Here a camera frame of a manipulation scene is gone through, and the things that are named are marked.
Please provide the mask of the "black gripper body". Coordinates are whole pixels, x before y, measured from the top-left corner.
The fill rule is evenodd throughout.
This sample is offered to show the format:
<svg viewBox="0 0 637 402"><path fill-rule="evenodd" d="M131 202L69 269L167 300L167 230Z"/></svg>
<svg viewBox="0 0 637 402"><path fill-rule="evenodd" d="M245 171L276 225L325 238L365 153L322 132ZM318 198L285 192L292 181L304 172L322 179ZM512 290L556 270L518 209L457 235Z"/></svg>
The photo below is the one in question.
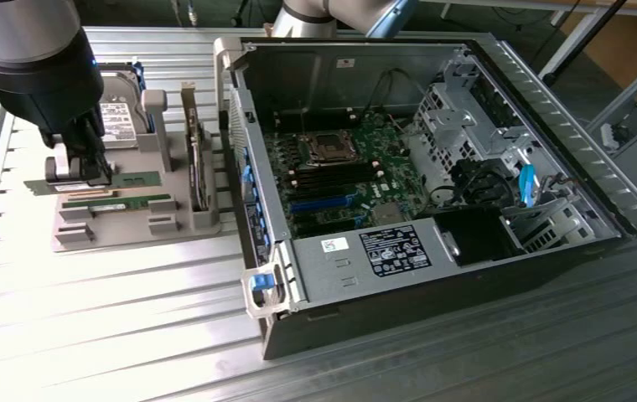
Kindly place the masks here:
<svg viewBox="0 0 637 402"><path fill-rule="evenodd" d="M105 82L89 37L81 30L52 57L28 63L0 62L0 102L69 147L101 147L105 135L99 100Z"/></svg>

